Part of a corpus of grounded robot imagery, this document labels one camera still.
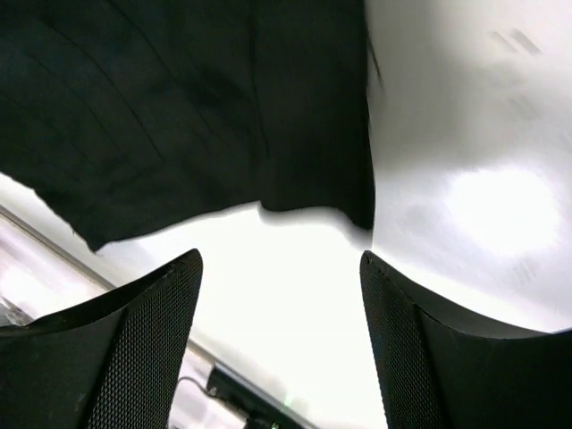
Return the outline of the black pleated skirt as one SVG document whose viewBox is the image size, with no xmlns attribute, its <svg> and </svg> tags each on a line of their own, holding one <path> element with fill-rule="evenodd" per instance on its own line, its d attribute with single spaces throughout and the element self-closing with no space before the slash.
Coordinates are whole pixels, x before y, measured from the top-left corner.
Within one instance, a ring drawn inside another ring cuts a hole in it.
<svg viewBox="0 0 572 429">
<path fill-rule="evenodd" d="M 235 206 L 374 224 L 361 1 L 4 1 L 1 171 L 92 250 Z"/>
</svg>

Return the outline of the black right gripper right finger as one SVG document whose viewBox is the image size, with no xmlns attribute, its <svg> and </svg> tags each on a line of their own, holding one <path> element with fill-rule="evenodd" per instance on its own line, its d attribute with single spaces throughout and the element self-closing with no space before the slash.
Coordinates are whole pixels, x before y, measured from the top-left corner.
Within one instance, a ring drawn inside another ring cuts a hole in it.
<svg viewBox="0 0 572 429">
<path fill-rule="evenodd" d="M 503 323 L 367 251 L 360 281 L 390 428 L 571 426 L 571 334 Z"/>
</svg>

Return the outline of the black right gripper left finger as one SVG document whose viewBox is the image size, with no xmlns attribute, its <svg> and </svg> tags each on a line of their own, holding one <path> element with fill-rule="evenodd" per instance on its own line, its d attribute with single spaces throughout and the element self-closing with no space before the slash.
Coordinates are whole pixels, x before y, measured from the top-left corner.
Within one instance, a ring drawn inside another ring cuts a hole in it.
<svg viewBox="0 0 572 429">
<path fill-rule="evenodd" d="M 4 428 L 165 428 L 198 303 L 201 255 L 1 330 Z"/>
</svg>

